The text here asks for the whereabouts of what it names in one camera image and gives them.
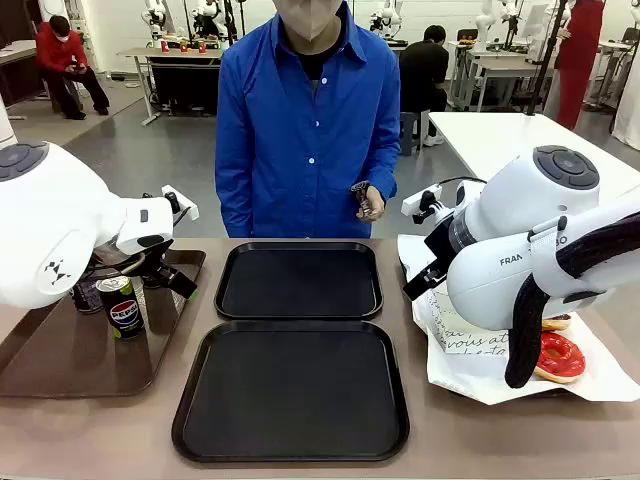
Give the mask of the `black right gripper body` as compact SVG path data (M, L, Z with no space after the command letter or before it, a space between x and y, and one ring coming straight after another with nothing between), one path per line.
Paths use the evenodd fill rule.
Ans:
M452 221L452 217L446 217L437 222L434 229L424 240L426 246L435 256L435 260L432 262L432 269L435 269L438 273L447 273L451 262L457 255L449 239L449 227Z

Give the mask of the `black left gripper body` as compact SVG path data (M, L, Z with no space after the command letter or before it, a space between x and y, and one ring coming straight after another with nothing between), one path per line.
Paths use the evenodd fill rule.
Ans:
M167 240L143 251L144 261L139 267L139 277L147 288L169 287L175 269L165 262L165 256L173 243L173 240Z

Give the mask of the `black Pepsi can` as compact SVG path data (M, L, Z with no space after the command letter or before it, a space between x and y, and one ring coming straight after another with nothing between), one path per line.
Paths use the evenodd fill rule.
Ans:
M76 310L82 314L93 314L104 308L95 282L91 279L79 280L70 290L70 295Z
M139 302L129 277L98 280L96 289L116 339L131 339L144 330Z

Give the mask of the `metal tongs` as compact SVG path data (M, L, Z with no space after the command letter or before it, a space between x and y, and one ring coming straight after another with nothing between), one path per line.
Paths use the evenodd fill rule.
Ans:
M367 196L369 186L369 182L364 180L350 187L350 192L356 197L356 200L362 212L362 220L370 219L372 215L372 206Z

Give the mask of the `person's right forearm blue sleeve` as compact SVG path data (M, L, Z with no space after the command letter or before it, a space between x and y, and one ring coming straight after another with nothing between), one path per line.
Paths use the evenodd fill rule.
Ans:
M251 237L253 204L250 168L217 162L215 187L228 236L230 238Z

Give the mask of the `person's left forearm blue sleeve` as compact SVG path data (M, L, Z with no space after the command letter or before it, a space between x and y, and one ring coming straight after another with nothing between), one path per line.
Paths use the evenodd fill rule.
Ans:
M367 180L378 190L384 202L396 194L394 173L398 155L398 143L391 143L375 147L367 159Z

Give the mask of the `person's left hand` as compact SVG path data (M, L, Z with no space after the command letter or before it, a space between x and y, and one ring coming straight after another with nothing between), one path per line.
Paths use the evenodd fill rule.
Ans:
M368 213L360 209L357 213L357 218L366 223L373 223L384 215L385 201L379 191L373 186L367 190L366 199L369 207Z

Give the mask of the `white printed paper box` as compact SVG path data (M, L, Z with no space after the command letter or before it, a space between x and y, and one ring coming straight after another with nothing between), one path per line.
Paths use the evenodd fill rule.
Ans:
M506 356L508 353L507 330L484 330L449 311L442 313L435 324L436 338L447 354Z

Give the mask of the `white printed paper sheet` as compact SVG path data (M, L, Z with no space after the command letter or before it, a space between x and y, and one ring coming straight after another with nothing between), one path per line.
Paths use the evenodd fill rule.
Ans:
M585 372L575 382L559 384L532 375L525 386L512 389L504 379L506 356L447 354L436 338L436 325L427 305L426 292L412 302L414 323L429 340L427 377L430 383L495 405L516 398L563 388L589 401L633 402L640 400L640 384L620 366L613 354L580 316L571 312L571 324L559 334L575 343L586 359Z

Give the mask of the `brown plastic tray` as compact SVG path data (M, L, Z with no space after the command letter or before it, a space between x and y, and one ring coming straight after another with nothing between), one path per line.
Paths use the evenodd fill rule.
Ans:
M117 339L101 310L82 314L70 297L24 314L0 334L0 398L131 396L155 380L186 300L133 280L142 333Z

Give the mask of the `grey blue stool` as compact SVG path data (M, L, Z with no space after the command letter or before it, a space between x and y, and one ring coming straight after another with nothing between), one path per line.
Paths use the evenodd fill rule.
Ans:
M423 144L422 114L402 112L400 114L400 154L411 156L413 151L419 151Z

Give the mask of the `small black serving tray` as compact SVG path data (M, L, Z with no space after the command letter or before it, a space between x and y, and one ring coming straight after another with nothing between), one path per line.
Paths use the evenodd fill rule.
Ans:
M214 296L229 320L351 320L384 302L376 256L354 241L251 241L228 254Z

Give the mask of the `large white table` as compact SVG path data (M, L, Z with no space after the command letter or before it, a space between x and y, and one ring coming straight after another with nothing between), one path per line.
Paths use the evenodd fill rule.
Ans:
M584 154L596 166L602 203L628 192L640 195L640 171L544 115L439 112L429 118L467 169L481 179L490 179L527 149L560 145Z

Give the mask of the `large black serving tray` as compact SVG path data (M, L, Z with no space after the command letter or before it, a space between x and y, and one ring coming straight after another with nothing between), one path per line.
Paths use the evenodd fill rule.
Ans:
M376 462L410 423L393 343L363 321L232 321L202 339L171 437L192 462Z

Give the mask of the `red glazed donut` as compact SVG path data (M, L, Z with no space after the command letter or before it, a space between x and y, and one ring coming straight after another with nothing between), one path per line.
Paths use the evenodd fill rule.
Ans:
M541 351L534 374L559 384L575 382L586 369L580 348L568 338L553 332L541 334Z

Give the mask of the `seated person in black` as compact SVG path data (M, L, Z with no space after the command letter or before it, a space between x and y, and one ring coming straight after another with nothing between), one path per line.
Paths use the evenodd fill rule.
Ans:
M423 39L400 54L400 109L402 112L437 113L447 107L444 88L449 52L443 44L446 32L441 25L430 25Z

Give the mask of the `person in blue shirt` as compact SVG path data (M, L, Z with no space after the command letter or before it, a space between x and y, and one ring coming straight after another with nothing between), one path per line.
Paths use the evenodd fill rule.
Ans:
M250 168L249 238L369 237L350 187L399 135L397 57L347 0L313 40L276 10L222 56L214 166Z

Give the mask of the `background white work table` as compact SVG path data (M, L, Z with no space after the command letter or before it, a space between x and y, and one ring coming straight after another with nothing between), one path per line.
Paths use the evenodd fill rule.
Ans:
M507 110L518 87L533 87L541 68L513 52L475 51L447 41L452 54L448 105L457 111Z

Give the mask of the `background table black panel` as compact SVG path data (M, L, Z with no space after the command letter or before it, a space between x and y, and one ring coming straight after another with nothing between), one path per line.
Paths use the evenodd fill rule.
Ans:
M223 51L188 48L136 47L118 56L135 64L142 88L148 126L162 115L211 116L217 113Z

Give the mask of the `black tripod pole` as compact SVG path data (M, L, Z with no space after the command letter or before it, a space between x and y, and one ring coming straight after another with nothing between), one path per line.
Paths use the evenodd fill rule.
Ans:
M549 19L542 23L546 26L544 36L538 42L537 56L530 60L530 63L536 66L536 74L529 104L525 110L527 116L532 116L535 113L568 2L569 0L553 0L549 2L543 12L543 16L548 16Z

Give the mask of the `seated person in red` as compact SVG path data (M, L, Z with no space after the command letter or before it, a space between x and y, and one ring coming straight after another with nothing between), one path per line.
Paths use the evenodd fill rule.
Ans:
M36 62L50 94L66 118L85 119L85 114L67 90L66 80L79 82L85 87L99 115L109 114L108 97L88 65L82 40L77 32L71 30L64 16L52 15L40 24L36 35Z

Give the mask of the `white draped cover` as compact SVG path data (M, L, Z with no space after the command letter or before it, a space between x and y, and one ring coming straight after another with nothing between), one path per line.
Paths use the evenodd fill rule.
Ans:
M612 135L640 151L640 44L618 105Z

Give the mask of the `standing person red apron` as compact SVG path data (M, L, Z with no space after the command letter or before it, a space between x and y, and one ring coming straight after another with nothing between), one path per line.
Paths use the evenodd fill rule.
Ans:
M568 22L558 31L562 42L543 113L573 130L599 48L605 0L571 0L569 6Z

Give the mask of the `beige side table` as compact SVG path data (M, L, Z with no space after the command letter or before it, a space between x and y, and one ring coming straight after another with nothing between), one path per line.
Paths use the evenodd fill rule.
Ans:
M31 99L43 90L34 40L16 40L0 49L0 96L6 106Z

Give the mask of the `beige face mask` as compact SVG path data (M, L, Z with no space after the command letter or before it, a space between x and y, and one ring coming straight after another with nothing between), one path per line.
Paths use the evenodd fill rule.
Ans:
M316 38L336 16L343 0L273 0L283 23L305 40Z

